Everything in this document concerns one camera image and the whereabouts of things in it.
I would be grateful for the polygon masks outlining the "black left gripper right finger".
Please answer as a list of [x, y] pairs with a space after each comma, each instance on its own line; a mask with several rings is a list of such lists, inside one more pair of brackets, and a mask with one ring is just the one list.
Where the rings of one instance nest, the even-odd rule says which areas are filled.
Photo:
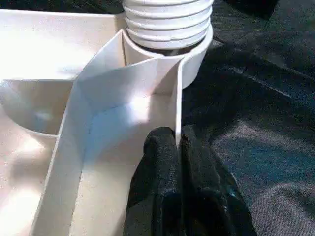
[[188, 236], [255, 236], [250, 211], [231, 172], [196, 127], [180, 142], [183, 217]]

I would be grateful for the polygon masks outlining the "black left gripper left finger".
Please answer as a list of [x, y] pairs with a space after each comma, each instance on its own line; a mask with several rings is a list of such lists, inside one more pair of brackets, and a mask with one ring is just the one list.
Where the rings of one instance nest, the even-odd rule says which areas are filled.
[[181, 236], [181, 165], [175, 134], [169, 127], [152, 130], [131, 179], [125, 236]]

